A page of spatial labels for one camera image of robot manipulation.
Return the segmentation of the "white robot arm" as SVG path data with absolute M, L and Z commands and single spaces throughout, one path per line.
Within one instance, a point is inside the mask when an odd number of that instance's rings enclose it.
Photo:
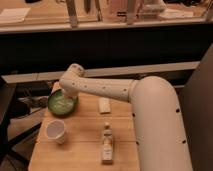
M 167 80 L 86 78 L 74 63 L 59 85 L 67 97 L 84 92 L 131 104 L 140 171 L 193 171 L 179 99 Z

